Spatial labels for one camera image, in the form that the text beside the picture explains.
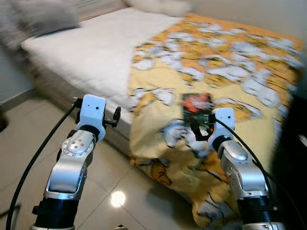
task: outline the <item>pillow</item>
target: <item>pillow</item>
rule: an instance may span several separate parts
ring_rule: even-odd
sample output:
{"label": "pillow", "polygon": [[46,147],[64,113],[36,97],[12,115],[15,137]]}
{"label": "pillow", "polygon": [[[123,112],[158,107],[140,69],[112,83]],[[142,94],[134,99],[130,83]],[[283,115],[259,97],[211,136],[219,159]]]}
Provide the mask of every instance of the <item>pillow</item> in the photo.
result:
{"label": "pillow", "polygon": [[31,33],[36,37],[79,27],[76,12],[61,0],[19,1],[17,8],[21,11]]}
{"label": "pillow", "polygon": [[80,21],[127,7],[122,0],[70,0],[70,2],[76,8]]}
{"label": "pillow", "polygon": [[129,6],[132,6],[138,10],[151,12],[151,13],[161,13],[160,5],[162,0],[124,0]]}
{"label": "pillow", "polygon": [[161,13],[173,17],[184,17],[192,11],[192,6],[186,1],[164,0],[161,2]]}

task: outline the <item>gray pillow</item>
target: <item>gray pillow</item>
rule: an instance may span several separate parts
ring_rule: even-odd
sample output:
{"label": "gray pillow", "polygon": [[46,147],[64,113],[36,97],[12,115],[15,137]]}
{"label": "gray pillow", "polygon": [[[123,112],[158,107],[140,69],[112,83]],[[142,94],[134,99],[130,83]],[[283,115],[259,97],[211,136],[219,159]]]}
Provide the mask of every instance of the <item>gray pillow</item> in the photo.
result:
{"label": "gray pillow", "polygon": [[22,0],[17,7],[36,37],[79,27],[77,13],[62,0]]}

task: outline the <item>white pillow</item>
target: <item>white pillow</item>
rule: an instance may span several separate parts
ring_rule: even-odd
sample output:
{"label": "white pillow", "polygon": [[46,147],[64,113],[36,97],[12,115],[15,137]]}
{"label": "white pillow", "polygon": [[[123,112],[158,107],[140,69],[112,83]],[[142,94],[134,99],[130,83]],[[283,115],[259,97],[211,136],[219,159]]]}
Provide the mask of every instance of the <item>white pillow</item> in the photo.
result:
{"label": "white pillow", "polygon": [[184,17],[192,11],[192,6],[186,1],[163,0],[161,2],[161,13],[173,17]]}
{"label": "white pillow", "polygon": [[141,11],[161,13],[161,0],[124,0],[124,2],[127,5],[132,6]]}

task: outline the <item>white mattress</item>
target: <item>white mattress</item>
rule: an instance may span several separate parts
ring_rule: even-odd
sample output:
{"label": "white mattress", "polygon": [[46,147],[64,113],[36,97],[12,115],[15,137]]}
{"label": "white mattress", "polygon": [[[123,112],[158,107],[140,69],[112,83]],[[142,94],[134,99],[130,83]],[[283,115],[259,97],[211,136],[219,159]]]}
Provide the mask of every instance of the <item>white mattress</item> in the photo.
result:
{"label": "white mattress", "polygon": [[[83,21],[77,29],[29,38],[22,47],[77,89],[107,98],[114,111],[127,101],[133,48],[179,20],[125,8]],[[131,123],[128,112],[122,119]]]}

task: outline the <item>bed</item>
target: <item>bed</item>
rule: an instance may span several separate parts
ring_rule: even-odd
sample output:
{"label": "bed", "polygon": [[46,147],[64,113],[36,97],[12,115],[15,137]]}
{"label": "bed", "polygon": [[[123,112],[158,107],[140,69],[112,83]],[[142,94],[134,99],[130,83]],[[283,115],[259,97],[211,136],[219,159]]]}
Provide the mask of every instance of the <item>bed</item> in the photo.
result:
{"label": "bed", "polygon": [[125,107],[133,48],[181,19],[125,8],[83,21],[77,29],[29,38],[22,48],[37,71],[31,81],[65,109],[85,92],[107,98],[109,116],[122,106],[120,123],[106,139],[128,154],[131,114]]}

